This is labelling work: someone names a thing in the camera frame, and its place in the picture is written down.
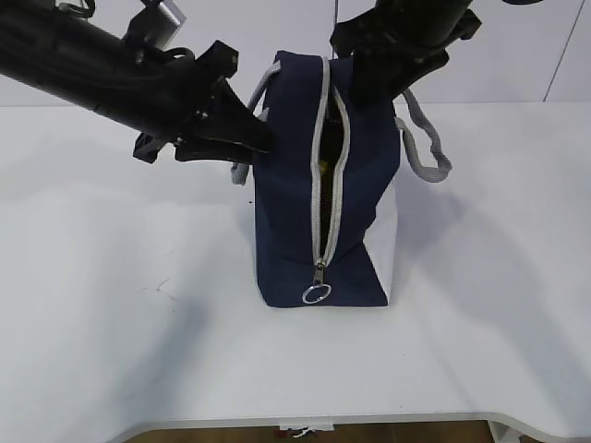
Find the bag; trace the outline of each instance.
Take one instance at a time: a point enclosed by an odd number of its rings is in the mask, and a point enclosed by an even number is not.
[[[400,133],[416,174],[436,183],[452,169],[440,139],[410,91],[415,123],[432,139],[437,168],[420,163],[392,100],[357,109],[350,101],[353,60],[279,52],[255,91],[276,137],[255,154],[257,280],[274,307],[385,306],[389,302],[397,211],[393,178]],[[235,184],[248,167],[235,164]]]

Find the gray rope handle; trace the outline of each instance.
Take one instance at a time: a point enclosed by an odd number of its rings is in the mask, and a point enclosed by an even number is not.
[[[437,167],[433,168],[421,163],[421,160],[418,157],[418,151],[416,150],[416,142],[413,133],[408,129],[408,126],[402,118],[395,117],[396,126],[403,133],[406,158],[410,163],[410,167],[418,177],[429,183],[440,183],[450,174],[452,163],[441,150],[440,135],[425,114],[423,114],[423,110],[421,109],[420,104],[418,104],[415,95],[411,90],[406,90],[403,95],[408,104],[408,112],[410,113],[410,118],[413,120],[413,123],[423,129],[431,139],[431,154],[433,154],[433,157],[437,161]]]
[[[265,90],[267,89],[267,86],[269,85],[271,78],[275,74],[277,74],[279,71],[281,71],[281,63],[276,62],[273,66],[271,66],[269,69],[267,69],[267,72],[265,72],[265,75],[262,76],[262,79],[260,80],[259,85],[257,85],[257,88],[255,89],[254,93],[252,94],[252,97],[250,98],[250,101],[248,102],[247,108],[249,109],[250,112],[252,112],[252,113],[255,112],[255,109],[257,109],[257,105],[259,104],[260,99],[262,98],[262,94],[265,93]],[[259,115],[259,120],[266,122],[268,114],[269,114],[269,110],[264,109],[262,114]],[[234,185],[244,186],[247,183],[249,172],[250,172],[250,165],[242,164],[242,163],[234,163],[232,165],[232,168],[230,169],[230,174],[232,175],[232,183]]]

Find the table surface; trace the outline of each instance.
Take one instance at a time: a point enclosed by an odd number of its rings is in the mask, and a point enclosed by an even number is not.
[[[0,439],[489,419],[591,440],[591,103],[426,110],[455,169],[398,174],[392,306],[276,310],[227,164],[0,109]]]

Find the white panel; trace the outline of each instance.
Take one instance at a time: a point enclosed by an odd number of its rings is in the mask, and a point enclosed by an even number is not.
[[[238,73],[231,80],[246,100],[279,49],[304,54],[331,54],[334,3],[332,0],[177,0],[187,23],[173,41],[195,54],[215,40],[240,52]],[[139,0],[98,0],[92,22],[123,36],[127,24],[141,10]],[[0,77],[0,106],[63,103],[48,94]]]
[[[591,101],[591,3],[585,2],[550,90],[552,102]]]
[[[386,294],[391,299],[394,277],[394,251],[396,248],[396,229],[398,228],[398,207],[394,182],[390,183],[376,207],[376,219],[369,226],[363,238],[369,259]]]
[[[582,0],[530,6],[476,0],[484,22],[470,42],[450,48],[452,61],[415,85],[422,102],[539,102],[544,99]],[[339,20],[374,0],[341,0]]]

